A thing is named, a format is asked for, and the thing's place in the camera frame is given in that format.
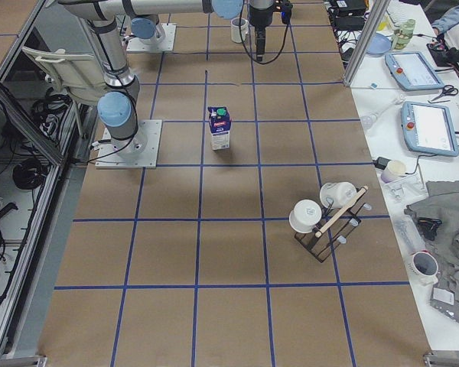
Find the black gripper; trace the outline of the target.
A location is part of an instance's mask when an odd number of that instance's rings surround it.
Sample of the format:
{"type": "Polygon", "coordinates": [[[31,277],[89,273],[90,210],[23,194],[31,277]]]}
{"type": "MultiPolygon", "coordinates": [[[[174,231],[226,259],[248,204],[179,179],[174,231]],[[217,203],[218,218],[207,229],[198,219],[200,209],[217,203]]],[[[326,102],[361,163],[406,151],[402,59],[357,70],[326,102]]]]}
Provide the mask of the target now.
{"type": "Polygon", "coordinates": [[[265,56],[265,28],[272,23],[274,13],[281,15],[283,24],[291,21],[293,4],[285,0],[251,0],[249,2],[249,23],[255,27],[256,60],[263,62],[265,56]]]}

